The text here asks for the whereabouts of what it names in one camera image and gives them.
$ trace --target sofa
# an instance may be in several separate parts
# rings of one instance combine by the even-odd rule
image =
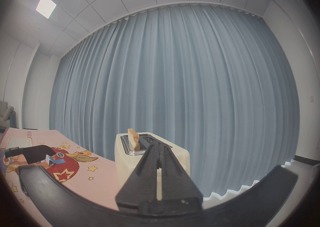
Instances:
[[[7,102],[0,101],[0,129],[5,130],[7,127],[16,128],[16,113]]]

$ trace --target cartoon print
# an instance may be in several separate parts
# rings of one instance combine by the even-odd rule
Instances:
[[[89,157],[92,152],[85,150],[82,152],[75,152],[69,154],[65,149],[69,149],[70,145],[61,145],[59,147],[51,147],[55,155],[52,156],[54,160],[64,159],[65,163],[54,164],[49,166],[48,163],[43,160],[38,163],[30,165],[39,165],[46,169],[54,178],[59,182],[65,182],[70,178],[74,177],[79,170],[78,162],[92,162],[98,159],[98,157]],[[0,169],[2,174],[5,176],[6,173],[15,171],[18,174],[18,166],[28,165],[23,155],[18,155],[10,158],[5,158],[5,149],[0,148]]]

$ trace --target blue curtain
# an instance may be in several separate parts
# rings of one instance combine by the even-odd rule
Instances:
[[[205,197],[251,185],[295,155],[288,60],[263,19],[238,10],[186,5],[121,19],[62,58],[50,129],[114,160],[128,128],[187,149]]]

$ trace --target gray sofa cushion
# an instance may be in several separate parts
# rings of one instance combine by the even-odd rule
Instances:
[[[3,120],[6,121],[10,117],[10,113],[13,112],[14,107],[8,106],[7,110],[5,111],[5,114],[3,115]]]
[[[0,117],[0,126],[1,127],[10,127],[10,120],[3,120],[3,117]]]
[[[0,101],[0,117],[3,117],[8,107],[8,103]]]

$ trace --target black device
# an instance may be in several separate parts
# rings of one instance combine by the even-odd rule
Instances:
[[[46,145],[38,145],[27,148],[9,148],[4,152],[5,158],[14,157],[23,154],[28,164],[37,163],[46,159],[46,155],[53,156],[54,150]]]

